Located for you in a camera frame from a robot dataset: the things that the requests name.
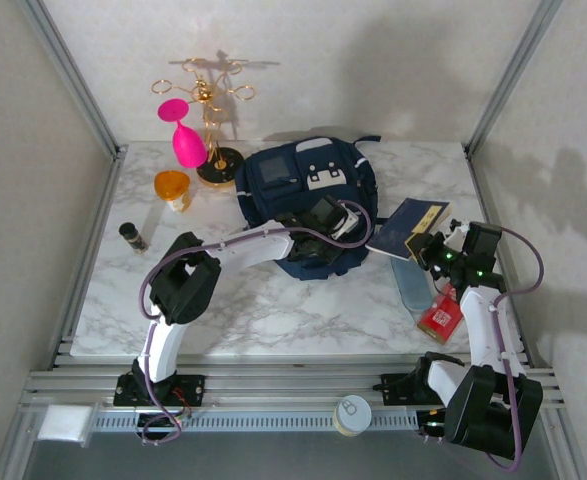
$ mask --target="gold jewelry stand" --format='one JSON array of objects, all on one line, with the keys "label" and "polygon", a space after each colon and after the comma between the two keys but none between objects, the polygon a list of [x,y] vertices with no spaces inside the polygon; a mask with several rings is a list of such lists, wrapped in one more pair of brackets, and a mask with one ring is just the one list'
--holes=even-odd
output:
[{"label": "gold jewelry stand", "polygon": [[153,93],[162,95],[173,89],[182,90],[191,96],[188,103],[202,104],[202,120],[204,121],[204,143],[208,149],[206,163],[197,169],[203,183],[212,187],[232,186],[235,182],[235,172],[244,163],[240,152],[229,147],[220,147],[219,136],[222,124],[228,120],[228,113],[219,106],[219,100],[226,95],[233,95],[238,100],[250,100],[255,96],[255,88],[251,85],[242,85],[237,88],[225,88],[220,82],[229,75],[237,75],[243,70],[242,64],[237,61],[225,62],[221,66],[221,73],[214,82],[207,82],[198,69],[205,68],[209,63],[203,58],[187,58],[182,63],[182,69],[195,76],[195,86],[191,89],[174,85],[169,80],[158,80],[151,86]]}]

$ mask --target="small red package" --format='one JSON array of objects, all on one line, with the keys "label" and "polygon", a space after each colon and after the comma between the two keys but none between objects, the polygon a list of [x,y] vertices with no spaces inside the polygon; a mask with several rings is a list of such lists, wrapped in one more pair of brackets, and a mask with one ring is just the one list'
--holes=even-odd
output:
[{"label": "small red package", "polygon": [[447,283],[419,322],[417,328],[444,345],[462,321],[462,311],[455,303],[455,289]]}]

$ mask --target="purple cable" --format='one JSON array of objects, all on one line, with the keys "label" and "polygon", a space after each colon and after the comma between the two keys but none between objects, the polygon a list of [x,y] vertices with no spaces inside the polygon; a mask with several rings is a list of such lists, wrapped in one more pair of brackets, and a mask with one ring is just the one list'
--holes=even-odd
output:
[{"label": "purple cable", "polygon": [[[540,252],[537,250],[537,248],[535,248],[535,246],[528,239],[524,238],[519,233],[514,232],[513,230],[510,230],[508,228],[504,228],[504,227],[500,227],[500,228],[503,231],[505,231],[506,233],[513,235],[514,237],[516,237],[516,238],[520,239],[522,242],[524,242],[531,249],[533,254],[535,255],[535,258],[536,258],[538,266],[539,266],[539,273],[537,276],[537,280],[535,281],[535,283],[533,285],[531,285],[530,287],[527,287],[527,288],[523,288],[521,290],[514,290],[512,292],[502,293],[502,294],[498,295],[498,297],[495,299],[495,303],[493,304],[493,306],[495,307],[495,310],[493,310],[491,312],[491,318],[493,319],[493,327],[495,328],[495,337],[497,339],[497,344],[500,347],[500,352],[504,352],[506,350],[506,347],[504,345],[504,337],[502,336],[502,330],[500,329],[500,322],[499,322],[499,318],[498,318],[497,306],[505,298],[512,297],[514,295],[524,295],[524,294],[531,293],[532,291],[536,290],[540,286],[540,284],[542,283],[542,279],[544,278],[544,262],[542,261],[542,255],[540,255]],[[513,473],[520,467],[520,463],[522,462],[522,433],[520,431],[520,418],[519,418],[518,412],[517,412],[517,398],[515,396],[515,381],[513,379],[513,372],[511,371],[511,365],[510,365],[510,362],[507,358],[502,359],[502,364],[504,365],[504,372],[506,373],[506,383],[507,383],[508,392],[509,392],[509,403],[511,404],[511,422],[513,423],[515,456],[513,457],[513,463],[509,467],[502,465],[495,458],[493,458],[492,455],[490,455],[488,453],[487,453],[487,456],[495,465],[500,467],[506,473]]]},{"label": "purple cable", "polygon": [[[157,408],[160,409],[161,413],[159,413],[156,416],[154,416],[153,418],[149,419],[144,424],[144,427],[142,428],[142,443],[144,443],[144,444],[152,443],[153,445],[161,445],[163,443],[167,443],[167,442],[170,442],[170,441],[177,439],[180,436],[180,434],[182,433],[182,427],[180,426],[180,423],[178,422],[178,420],[175,418],[175,415],[173,415],[171,412],[169,412],[166,409],[166,407],[164,407],[164,405],[162,405],[162,403],[155,396],[155,393],[153,393],[153,386],[151,385],[151,379],[147,373],[150,370],[149,356],[151,353],[151,342],[153,341],[153,335],[154,335],[155,329],[157,328],[157,325],[158,325],[158,319],[161,317],[161,314],[153,315],[153,314],[149,313],[146,310],[146,307],[144,306],[144,296],[146,293],[146,288],[148,287],[151,280],[153,280],[153,278],[155,278],[155,276],[158,274],[158,272],[166,264],[171,263],[172,261],[174,261],[180,257],[183,257],[184,255],[187,255],[189,253],[202,252],[204,250],[217,250],[219,248],[225,248],[225,247],[234,245],[236,243],[245,242],[247,240],[250,240],[251,238],[261,237],[261,236],[265,236],[265,235],[273,235],[273,234],[277,234],[277,233],[294,233],[294,232],[308,233],[308,234],[314,235],[315,237],[319,238],[320,240],[322,240],[330,245],[336,246],[336,247],[349,248],[349,249],[361,247],[362,245],[364,245],[367,242],[367,240],[371,236],[371,233],[373,233],[373,224],[371,222],[371,217],[369,216],[368,212],[364,209],[364,207],[362,207],[358,203],[352,202],[350,200],[339,200],[339,203],[341,203],[343,205],[351,205],[362,213],[362,216],[364,217],[364,220],[366,221],[366,233],[364,234],[364,237],[361,240],[358,240],[357,242],[354,242],[354,243],[340,243],[340,242],[333,240],[330,237],[327,237],[325,235],[322,235],[319,232],[316,232],[315,230],[311,230],[310,228],[304,228],[304,227],[274,228],[272,230],[265,229],[265,230],[262,230],[259,232],[247,233],[246,235],[243,235],[241,237],[233,238],[231,240],[226,240],[224,242],[212,243],[210,245],[199,245],[197,247],[183,248],[182,250],[178,250],[177,252],[174,252],[171,255],[160,260],[160,262],[157,265],[155,265],[151,269],[151,271],[146,275],[146,277],[142,281],[142,286],[140,287],[140,293],[138,295],[138,303],[139,303],[139,307],[140,307],[140,312],[142,312],[142,316],[144,318],[149,319],[149,320],[153,320],[153,322],[152,322],[151,326],[149,327],[149,333],[147,334],[147,338],[146,338],[146,345],[144,346],[144,353],[143,353],[143,356],[144,356],[144,384],[146,385],[146,390],[149,392],[149,397],[150,397],[151,401],[153,402],[153,404],[155,404],[155,406]],[[168,418],[169,421],[175,427],[175,431],[160,440],[149,440],[146,436],[148,433],[148,429],[150,428],[150,426],[153,423],[155,423],[156,421],[158,421],[161,418]]]}]

